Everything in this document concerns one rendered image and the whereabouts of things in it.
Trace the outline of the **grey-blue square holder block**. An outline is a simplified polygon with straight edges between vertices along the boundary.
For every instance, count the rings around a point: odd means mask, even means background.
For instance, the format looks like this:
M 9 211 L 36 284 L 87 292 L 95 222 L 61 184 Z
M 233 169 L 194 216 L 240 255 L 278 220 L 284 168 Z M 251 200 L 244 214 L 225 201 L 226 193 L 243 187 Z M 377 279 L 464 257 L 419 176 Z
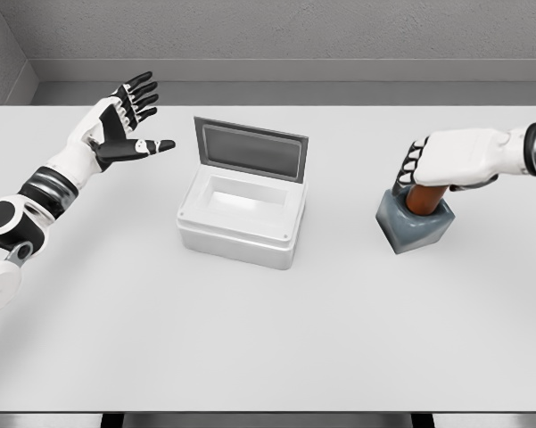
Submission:
M 375 218 L 395 254 L 413 251 L 437 243 L 445 234 L 455 215 L 444 199 L 427 216 L 412 213 L 406 205 L 408 188 L 393 195 L 387 189 Z

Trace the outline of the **brown cylinder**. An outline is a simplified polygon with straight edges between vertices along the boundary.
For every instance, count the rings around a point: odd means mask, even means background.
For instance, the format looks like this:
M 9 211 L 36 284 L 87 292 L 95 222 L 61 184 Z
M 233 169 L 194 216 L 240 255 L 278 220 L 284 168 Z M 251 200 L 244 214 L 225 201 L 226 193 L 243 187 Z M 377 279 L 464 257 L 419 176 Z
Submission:
M 447 185 L 412 185 L 406 196 L 406 206 L 415 215 L 429 216 L 437 209 L 448 188 Z

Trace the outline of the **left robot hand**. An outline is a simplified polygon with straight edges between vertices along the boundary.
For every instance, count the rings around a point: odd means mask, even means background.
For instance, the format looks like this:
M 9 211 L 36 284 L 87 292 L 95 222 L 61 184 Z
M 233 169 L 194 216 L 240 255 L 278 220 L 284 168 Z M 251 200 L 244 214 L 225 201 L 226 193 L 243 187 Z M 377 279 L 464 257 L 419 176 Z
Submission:
M 157 113 L 158 83 L 150 71 L 121 84 L 101 99 L 70 135 L 94 156 L 94 164 L 105 171 L 115 162 L 136 161 L 176 147 L 173 140 L 133 138 L 130 134 Z

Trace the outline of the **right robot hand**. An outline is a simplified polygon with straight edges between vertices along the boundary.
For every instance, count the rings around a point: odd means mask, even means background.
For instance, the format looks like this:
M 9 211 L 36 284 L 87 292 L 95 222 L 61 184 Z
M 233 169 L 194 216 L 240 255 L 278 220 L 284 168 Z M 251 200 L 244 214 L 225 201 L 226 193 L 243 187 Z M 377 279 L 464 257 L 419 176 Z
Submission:
M 453 191 L 487 185 L 506 171 L 507 132 L 491 128 L 437 131 L 408 148 L 392 194 L 411 185 L 448 186 Z

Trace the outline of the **white box with open lid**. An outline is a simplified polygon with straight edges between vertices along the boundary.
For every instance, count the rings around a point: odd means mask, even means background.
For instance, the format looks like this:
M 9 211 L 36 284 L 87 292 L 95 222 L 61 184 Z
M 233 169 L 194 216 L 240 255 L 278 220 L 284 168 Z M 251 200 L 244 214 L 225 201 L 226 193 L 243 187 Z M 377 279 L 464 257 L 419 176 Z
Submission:
M 194 126 L 200 165 L 177 212 L 183 245 L 290 268 L 306 206 L 309 139 L 202 117 Z

